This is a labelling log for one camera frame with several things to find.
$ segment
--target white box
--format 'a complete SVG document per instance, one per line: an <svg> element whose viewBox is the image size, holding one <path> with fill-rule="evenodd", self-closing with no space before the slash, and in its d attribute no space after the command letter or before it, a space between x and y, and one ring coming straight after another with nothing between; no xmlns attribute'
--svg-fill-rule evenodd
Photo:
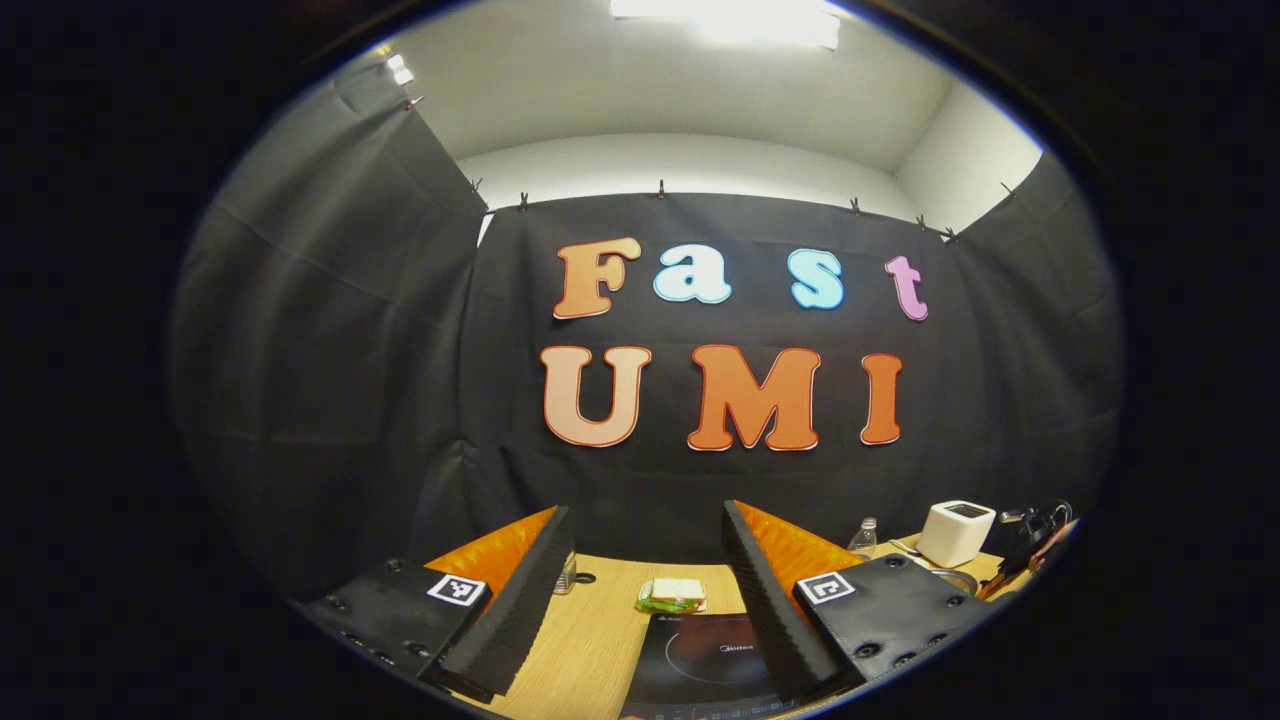
<svg viewBox="0 0 1280 720"><path fill-rule="evenodd" d="M996 520L996 511L964 500L929 507L915 550L940 568L955 568L978 557Z"/></svg>

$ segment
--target black curtain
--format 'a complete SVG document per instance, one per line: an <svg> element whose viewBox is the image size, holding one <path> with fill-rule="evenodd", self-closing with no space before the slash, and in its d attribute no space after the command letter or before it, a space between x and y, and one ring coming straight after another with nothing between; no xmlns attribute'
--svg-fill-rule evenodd
<svg viewBox="0 0 1280 720"><path fill-rule="evenodd" d="M366 60L282 113L205 214L174 299L173 413L210 498L287 592L415 532L442 550L472 537L454 378L484 210Z"/></svg>
<svg viewBox="0 0 1280 720"><path fill-rule="evenodd" d="M605 314L557 320L559 247L635 237L641 256L605 292ZM726 261L728 300L671 302L653 290L663 250L703 243ZM787 256L801 247L842 265L844 301L801 309ZM905 255L923 281L924 322L899 306L884 264ZM863 516L882 537L919 530L928 506L964 498L1006 509L1093 501L1116 429L1121 338L1114 278L1069 176L1047 156L1015 195L943 243L936 231L827 205L728 195L626 195L499 210L476 258L460 365L470 507L481 528L550 503L573 506L579 550L666 562L718 562L718 512L741 498L841 544ZM686 445L698 428L694 348L742 350L758 382L787 347L822 356L810 451L740 441ZM639 420L620 445L556 437L543 418L553 345L586 347L581 413L612 407L607 348L653 352ZM869 447L861 359L902 360L901 438Z"/></svg>

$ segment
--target plastic bottle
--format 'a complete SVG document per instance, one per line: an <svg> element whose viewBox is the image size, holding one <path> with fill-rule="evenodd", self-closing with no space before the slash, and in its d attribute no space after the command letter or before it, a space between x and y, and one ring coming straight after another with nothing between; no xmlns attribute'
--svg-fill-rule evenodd
<svg viewBox="0 0 1280 720"><path fill-rule="evenodd" d="M863 556L876 552L876 518L863 518L863 527L849 541L849 551Z"/></svg>

